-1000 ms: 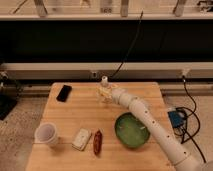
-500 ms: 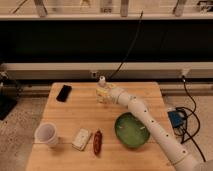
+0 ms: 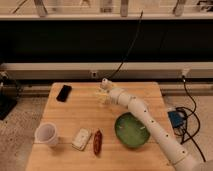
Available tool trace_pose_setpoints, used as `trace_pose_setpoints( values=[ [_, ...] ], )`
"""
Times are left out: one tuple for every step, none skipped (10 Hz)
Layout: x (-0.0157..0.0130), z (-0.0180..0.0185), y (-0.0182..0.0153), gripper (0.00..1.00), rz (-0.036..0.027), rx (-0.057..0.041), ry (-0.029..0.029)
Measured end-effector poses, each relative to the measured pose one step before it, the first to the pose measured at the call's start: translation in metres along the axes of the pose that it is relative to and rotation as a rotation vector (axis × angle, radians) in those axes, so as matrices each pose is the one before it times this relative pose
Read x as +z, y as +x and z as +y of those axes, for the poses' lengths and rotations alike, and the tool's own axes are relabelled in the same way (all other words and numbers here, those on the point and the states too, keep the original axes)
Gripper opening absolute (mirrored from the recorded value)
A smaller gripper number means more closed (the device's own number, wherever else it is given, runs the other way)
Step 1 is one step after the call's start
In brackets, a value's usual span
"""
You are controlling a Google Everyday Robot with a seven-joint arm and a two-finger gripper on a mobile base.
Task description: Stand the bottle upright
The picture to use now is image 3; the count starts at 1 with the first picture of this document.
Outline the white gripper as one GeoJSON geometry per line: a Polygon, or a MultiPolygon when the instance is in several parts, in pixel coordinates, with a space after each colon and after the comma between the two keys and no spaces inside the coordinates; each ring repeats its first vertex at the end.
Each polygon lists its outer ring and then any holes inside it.
{"type": "Polygon", "coordinates": [[[106,78],[102,79],[100,89],[101,91],[97,93],[97,99],[103,105],[117,104],[118,98],[123,92],[122,88],[117,87],[115,83],[106,78]]]}

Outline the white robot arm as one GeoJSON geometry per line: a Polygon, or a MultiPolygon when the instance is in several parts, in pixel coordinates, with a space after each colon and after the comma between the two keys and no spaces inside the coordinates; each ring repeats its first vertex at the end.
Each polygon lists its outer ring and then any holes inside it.
{"type": "Polygon", "coordinates": [[[203,164],[198,162],[151,116],[147,105],[141,98],[117,87],[107,78],[102,79],[100,89],[107,94],[112,103],[127,108],[145,125],[175,171],[204,171],[203,164]]]}

